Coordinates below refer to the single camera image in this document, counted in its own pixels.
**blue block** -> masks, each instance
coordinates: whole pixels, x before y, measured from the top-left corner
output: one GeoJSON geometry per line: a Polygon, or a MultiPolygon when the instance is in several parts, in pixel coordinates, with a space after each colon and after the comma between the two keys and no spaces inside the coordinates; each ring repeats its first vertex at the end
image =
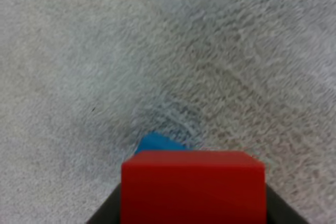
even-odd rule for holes
{"type": "Polygon", "coordinates": [[[170,140],[168,137],[158,133],[150,133],[146,135],[141,141],[135,154],[141,151],[154,151],[154,150],[169,150],[169,151],[186,151],[188,150],[182,144],[170,140]]]}

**red cube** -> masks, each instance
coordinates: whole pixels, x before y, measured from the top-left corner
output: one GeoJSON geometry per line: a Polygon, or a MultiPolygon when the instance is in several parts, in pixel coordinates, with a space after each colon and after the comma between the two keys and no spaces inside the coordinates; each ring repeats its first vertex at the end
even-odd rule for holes
{"type": "Polygon", "coordinates": [[[244,152],[142,152],[121,174],[121,224],[136,223],[265,224],[265,166],[244,152]]]}

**gray carpet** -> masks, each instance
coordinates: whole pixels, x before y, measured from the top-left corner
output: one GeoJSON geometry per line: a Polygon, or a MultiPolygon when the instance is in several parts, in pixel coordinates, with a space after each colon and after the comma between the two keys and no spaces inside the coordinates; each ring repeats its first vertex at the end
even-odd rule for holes
{"type": "Polygon", "coordinates": [[[336,0],[1,0],[0,223],[83,223],[156,130],[246,150],[336,223],[336,0]]]}

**blue object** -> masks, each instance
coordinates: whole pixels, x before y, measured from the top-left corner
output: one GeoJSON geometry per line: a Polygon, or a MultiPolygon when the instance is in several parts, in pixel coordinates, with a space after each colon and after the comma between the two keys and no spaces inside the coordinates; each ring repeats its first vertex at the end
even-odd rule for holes
{"type": "Polygon", "coordinates": [[[146,135],[141,141],[135,154],[141,151],[186,151],[188,150],[182,144],[170,140],[168,137],[160,135],[159,133],[150,133],[146,135]]]}

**floor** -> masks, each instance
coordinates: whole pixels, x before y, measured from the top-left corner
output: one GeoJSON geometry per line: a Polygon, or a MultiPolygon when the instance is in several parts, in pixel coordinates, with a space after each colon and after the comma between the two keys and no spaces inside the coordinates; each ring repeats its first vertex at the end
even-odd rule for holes
{"type": "Polygon", "coordinates": [[[84,223],[141,137],[245,150],[336,223],[336,0],[1,0],[0,223],[84,223]]]}

